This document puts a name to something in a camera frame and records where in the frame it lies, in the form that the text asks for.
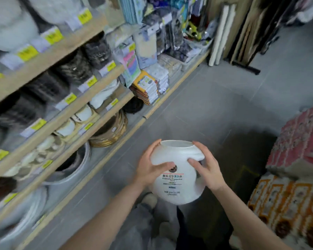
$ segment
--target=laundry capsule container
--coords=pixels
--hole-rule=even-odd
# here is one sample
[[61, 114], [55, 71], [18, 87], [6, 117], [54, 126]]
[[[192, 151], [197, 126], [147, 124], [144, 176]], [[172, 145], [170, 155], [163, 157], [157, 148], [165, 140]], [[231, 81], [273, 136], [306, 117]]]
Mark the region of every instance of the laundry capsule container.
[[189, 158], [201, 161], [205, 157], [192, 142], [162, 141], [151, 154], [151, 162], [153, 165], [174, 162], [175, 167], [157, 177], [150, 186], [152, 193], [176, 205], [187, 204], [199, 198], [205, 183], [188, 163]]
[[44, 182], [43, 185], [53, 187], [70, 186], [77, 181], [77, 178], [84, 172], [90, 159], [90, 146], [86, 142], [75, 151], [59, 168], [56, 169]]
[[31, 230], [40, 218], [47, 200], [47, 190], [40, 187], [26, 197], [0, 222], [0, 245], [13, 241]]

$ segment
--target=right hand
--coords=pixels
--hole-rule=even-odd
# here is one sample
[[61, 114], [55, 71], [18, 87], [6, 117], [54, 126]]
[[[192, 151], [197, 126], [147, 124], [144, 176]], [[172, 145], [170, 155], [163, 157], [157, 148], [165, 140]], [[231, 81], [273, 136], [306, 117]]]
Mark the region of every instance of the right hand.
[[204, 178], [206, 186], [208, 186], [212, 192], [226, 186], [225, 180], [219, 168], [218, 161], [212, 155], [209, 149], [197, 141], [193, 141], [193, 144], [204, 154], [207, 167], [203, 167], [198, 161], [191, 158], [188, 159], [188, 162]]

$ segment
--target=left hand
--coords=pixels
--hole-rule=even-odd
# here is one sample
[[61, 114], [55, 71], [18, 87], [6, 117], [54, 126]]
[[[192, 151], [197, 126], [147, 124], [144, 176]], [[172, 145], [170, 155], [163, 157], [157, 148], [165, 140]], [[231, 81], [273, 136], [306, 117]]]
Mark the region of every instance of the left hand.
[[163, 172], [175, 167], [174, 162], [165, 162], [159, 165], [151, 163], [151, 154], [153, 150], [160, 144], [161, 139], [156, 140], [151, 144], [147, 150], [142, 154], [139, 160], [134, 183], [141, 185], [143, 188], [151, 185], [155, 179]]

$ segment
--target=gray tile floor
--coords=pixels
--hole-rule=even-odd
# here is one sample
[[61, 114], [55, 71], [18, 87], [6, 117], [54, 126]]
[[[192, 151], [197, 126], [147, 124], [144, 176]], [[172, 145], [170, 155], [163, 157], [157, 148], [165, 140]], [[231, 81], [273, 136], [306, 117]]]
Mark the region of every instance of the gray tile floor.
[[[298, 110], [313, 105], [313, 21], [284, 28], [252, 66], [261, 74], [227, 62], [211, 68], [201, 64], [117, 152], [120, 158], [110, 160], [26, 249], [58, 249], [130, 181], [142, 151], [158, 138], [206, 144], [231, 186], [243, 165], [262, 173], [258, 165], [265, 163], [262, 151], [269, 153], [266, 141], [273, 141]], [[181, 209], [189, 231], [213, 241], [211, 232], [222, 211], [215, 197], [205, 190]], [[157, 215], [173, 220], [175, 206], [160, 201]]]

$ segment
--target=white bucket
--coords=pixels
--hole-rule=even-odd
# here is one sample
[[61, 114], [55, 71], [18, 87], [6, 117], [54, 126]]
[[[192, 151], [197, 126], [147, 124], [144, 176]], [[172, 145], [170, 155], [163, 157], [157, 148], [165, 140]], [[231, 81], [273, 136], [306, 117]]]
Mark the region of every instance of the white bucket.
[[76, 179], [79, 177], [80, 172], [83, 172], [84, 168], [88, 165], [88, 162], [90, 159], [90, 146], [88, 142], [84, 144], [84, 149], [85, 149], [85, 153], [84, 153], [82, 162], [69, 176], [66, 176], [65, 178], [60, 179], [60, 180], [53, 180], [53, 181], [51, 181], [51, 176], [50, 176], [48, 177], [48, 179], [46, 179], [43, 182], [43, 185], [61, 185], [61, 187], [63, 187], [62, 186], [63, 184], [71, 185], [72, 182], [75, 182]]
[[47, 200], [47, 190], [39, 187], [0, 223], [0, 244], [7, 243], [31, 229], [39, 219]]

